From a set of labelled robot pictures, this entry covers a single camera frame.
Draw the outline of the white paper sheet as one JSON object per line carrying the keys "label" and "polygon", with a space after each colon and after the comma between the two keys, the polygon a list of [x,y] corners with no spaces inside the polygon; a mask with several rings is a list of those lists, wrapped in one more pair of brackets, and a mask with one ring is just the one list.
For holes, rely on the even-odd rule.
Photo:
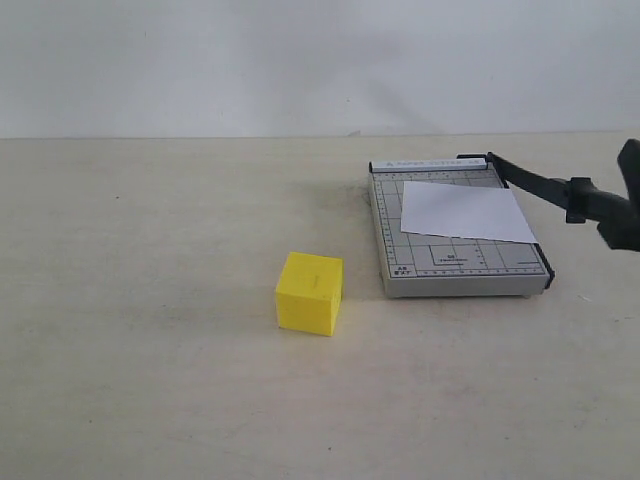
{"label": "white paper sheet", "polygon": [[406,181],[405,233],[534,244],[537,239],[509,189]]}

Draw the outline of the yellow foam cube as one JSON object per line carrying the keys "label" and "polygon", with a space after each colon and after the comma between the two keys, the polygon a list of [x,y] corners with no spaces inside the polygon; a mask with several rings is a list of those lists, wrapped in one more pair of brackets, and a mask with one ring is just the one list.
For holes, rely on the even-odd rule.
{"label": "yellow foam cube", "polygon": [[331,337],[343,289],[343,259],[290,252],[275,289],[278,326]]}

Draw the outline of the black cutter blade arm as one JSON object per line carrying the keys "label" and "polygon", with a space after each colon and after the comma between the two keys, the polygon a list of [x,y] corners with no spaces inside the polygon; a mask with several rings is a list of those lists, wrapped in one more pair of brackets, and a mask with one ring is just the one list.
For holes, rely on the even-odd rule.
{"label": "black cutter blade arm", "polygon": [[567,224],[594,221],[611,250],[639,251],[639,214],[630,199],[598,189],[590,177],[547,178],[493,152],[487,159],[507,182],[563,209]]}

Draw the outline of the grey paper cutter base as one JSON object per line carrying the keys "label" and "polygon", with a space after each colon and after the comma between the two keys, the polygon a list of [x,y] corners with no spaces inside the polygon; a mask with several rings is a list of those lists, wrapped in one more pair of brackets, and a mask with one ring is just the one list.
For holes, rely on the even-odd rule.
{"label": "grey paper cutter base", "polygon": [[555,272],[537,243],[403,232],[401,205],[406,181],[507,186],[484,154],[370,162],[369,201],[387,297],[526,297],[550,287]]}

